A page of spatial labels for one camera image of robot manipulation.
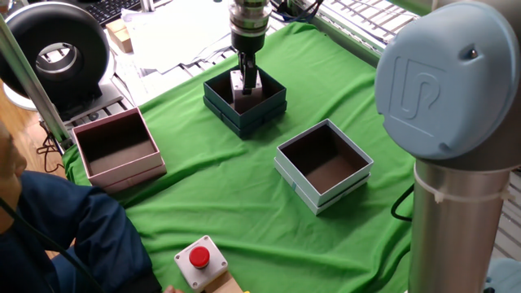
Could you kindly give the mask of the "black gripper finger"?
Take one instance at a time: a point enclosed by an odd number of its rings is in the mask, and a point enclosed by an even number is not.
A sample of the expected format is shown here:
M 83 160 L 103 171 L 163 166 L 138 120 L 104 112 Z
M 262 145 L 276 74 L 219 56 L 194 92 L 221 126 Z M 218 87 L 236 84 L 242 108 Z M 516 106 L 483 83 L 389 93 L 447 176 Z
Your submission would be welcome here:
M 256 87 L 256 61 L 254 54 L 239 52 L 239 69 L 243 77 L 243 94 L 249 95 Z

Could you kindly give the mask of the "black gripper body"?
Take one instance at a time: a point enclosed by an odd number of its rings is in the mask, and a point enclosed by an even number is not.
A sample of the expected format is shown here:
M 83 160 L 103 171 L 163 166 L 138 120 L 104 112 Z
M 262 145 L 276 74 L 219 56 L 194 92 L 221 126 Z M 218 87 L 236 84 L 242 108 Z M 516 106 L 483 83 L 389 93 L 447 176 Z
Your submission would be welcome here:
M 231 33 L 231 44 L 239 52 L 255 54 L 265 44 L 265 35 L 246 37 L 237 33 Z

